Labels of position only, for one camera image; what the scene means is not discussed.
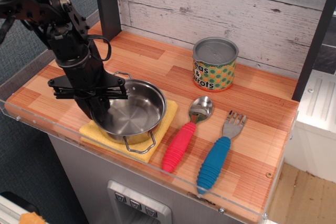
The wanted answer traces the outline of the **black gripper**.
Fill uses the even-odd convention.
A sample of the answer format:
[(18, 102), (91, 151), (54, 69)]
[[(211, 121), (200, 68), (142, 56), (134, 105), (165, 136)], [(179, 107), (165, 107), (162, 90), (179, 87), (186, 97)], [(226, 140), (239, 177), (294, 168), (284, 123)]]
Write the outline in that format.
[[(109, 59), (109, 56), (57, 57), (56, 63), (65, 75), (50, 79), (48, 85), (58, 99), (76, 99), (89, 119), (103, 122), (110, 109), (109, 99), (128, 98), (125, 80), (104, 69), (103, 62)], [(84, 99), (91, 99), (91, 108)]]

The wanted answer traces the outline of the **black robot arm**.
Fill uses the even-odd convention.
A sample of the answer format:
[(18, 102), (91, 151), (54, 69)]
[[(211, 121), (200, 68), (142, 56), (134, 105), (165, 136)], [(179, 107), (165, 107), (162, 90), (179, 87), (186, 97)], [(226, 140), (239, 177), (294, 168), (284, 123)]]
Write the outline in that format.
[(57, 99), (73, 99), (90, 119), (108, 118), (112, 99), (127, 99), (125, 80), (105, 71), (89, 26), (70, 0), (1, 0), (1, 39), (20, 20), (53, 51), (64, 75), (49, 80)]

